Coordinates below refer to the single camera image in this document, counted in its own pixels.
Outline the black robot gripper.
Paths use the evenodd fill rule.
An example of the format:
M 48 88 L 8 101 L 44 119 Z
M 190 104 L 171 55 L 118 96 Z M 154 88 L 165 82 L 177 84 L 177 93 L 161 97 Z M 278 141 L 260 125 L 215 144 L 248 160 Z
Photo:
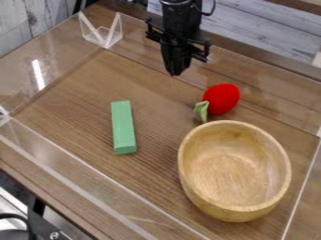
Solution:
M 206 62 L 211 42 L 202 36 L 202 0 L 159 0 L 163 15 L 147 18 L 147 38 L 161 44 L 166 70 L 178 76 L 191 65 L 191 58 Z

